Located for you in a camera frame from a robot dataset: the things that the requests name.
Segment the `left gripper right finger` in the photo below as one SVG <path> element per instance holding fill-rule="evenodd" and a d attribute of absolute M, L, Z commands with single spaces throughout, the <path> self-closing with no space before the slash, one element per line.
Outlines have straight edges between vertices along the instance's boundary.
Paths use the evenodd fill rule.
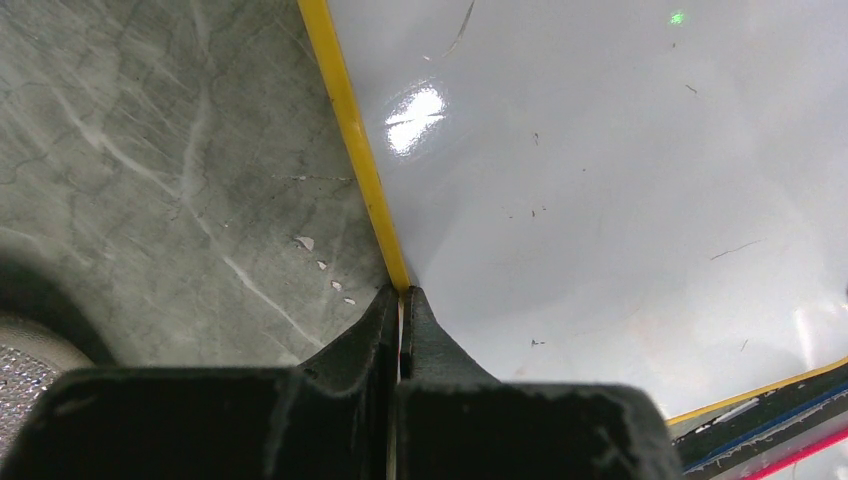
<path fill-rule="evenodd" d="M 620 384 L 508 383 L 404 296 L 396 389 L 400 479 L 679 479 L 649 396 Z"/>

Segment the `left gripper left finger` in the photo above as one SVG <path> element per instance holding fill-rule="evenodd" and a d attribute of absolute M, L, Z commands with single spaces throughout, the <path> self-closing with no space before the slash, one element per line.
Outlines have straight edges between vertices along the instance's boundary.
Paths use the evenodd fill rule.
<path fill-rule="evenodd" d="M 89 368 L 38 400 L 5 479 L 382 479 L 398 294 L 285 367 Z"/>

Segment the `yellow framed whiteboard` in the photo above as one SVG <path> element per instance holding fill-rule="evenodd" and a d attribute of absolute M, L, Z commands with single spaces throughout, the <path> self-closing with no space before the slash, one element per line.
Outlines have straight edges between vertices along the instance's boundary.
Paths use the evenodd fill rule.
<path fill-rule="evenodd" d="M 843 1 L 303 1 L 390 277 L 681 422 L 847 362 Z"/>

